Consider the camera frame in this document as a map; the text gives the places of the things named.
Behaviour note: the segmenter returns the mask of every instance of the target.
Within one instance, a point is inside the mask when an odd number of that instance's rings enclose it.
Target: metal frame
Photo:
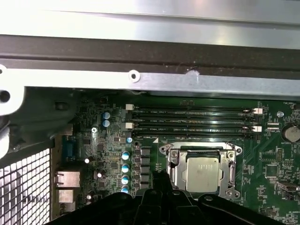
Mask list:
[[[300,80],[201,75],[191,70],[186,74],[6,69],[1,77],[6,91],[17,87],[55,87],[149,91],[153,95],[208,98],[257,98],[298,100]],[[0,115],[12,114],[21,107],[24,95],[11,95],[0,104]]]
[[[296,1],[7,0],[4,4],[1,34],[300,49]]]

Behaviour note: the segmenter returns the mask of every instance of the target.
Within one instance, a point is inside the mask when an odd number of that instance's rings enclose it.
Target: chip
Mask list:
[[[118,168],[118,163],[116,163],[116,162],[111,162],[111,168],[112,168],[112,169],[117,169],[117,168]]]
[[[277,177],[278,166],[277,165],[266,165],[266,178]]]
[[[84,139],[83,144],[90,144],[90,139]]]
[[[104,150],[104,145],[103,144],[97,145],[97,150],[98,151],[103,151]]]

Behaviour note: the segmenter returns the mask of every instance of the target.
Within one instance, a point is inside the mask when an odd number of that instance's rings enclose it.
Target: green circuit board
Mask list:
[[[296,129],[300,124],[298,108],[295,102],[154,97],[125,92],[83,97],[74,121],[76,160],[88,156],[95,160],[87,165],[78,207],[86,204],[90,190],[100,193],[100,197],[121,191],[124,174],[129,177],[126,186],[132,195],[141,187],[151,187],[151,171],[167,168],[166,155],[159,151],[166,143],[227,142],[243,148],[236,157],[235,189],[240,197],[234,202],[285,224],[300,224],[298,189],[287,192],[278,184],[298,187],[300,144],[283,136],[287,128]],[[135,128],[127,128],[127,122]],[[290,131],[285,133],[288,138],[297,139],[297,134]],[[149,182],[146,180],[143,186],[137,150],[150,152]],[[122,159],[123,152],[129,153],[128,160]],[[129,166],[127,173],[122,172],[124,164]],[[101,168],[105,170],[103,179],[95,176]]]

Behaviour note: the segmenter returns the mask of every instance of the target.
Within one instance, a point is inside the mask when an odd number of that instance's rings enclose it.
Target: screw hole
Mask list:
[[[10,93],[6,90],[0,92],[0,101],[6,103],[10,100]]]

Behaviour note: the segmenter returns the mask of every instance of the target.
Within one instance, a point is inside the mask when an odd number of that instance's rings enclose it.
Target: screw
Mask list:
[[[208,202],[211,202],[213,200],[211,196],[205,196],[204,199]]]
[[[171,157],[172,157],[172,158],[177,158],[177,156],[178,156],[177,152],[173,151],[173,152],[171,153]]]
[[[232,195],[233,195],[232,190],[227,191],[227,194],[228,194],[229,196],[232,196]]]
[[[177,190],[173,191],[173,195],[180,195],[180,191]]]
[[[91,131],[92,133],[97,133],[98,129],[96,127],[93,127]]]
[[[277,116],[279,117],[279,118],[281,118],[281,117],[283,117],[285,114],[282,112],[282,111],[278,111],[277,112]]]

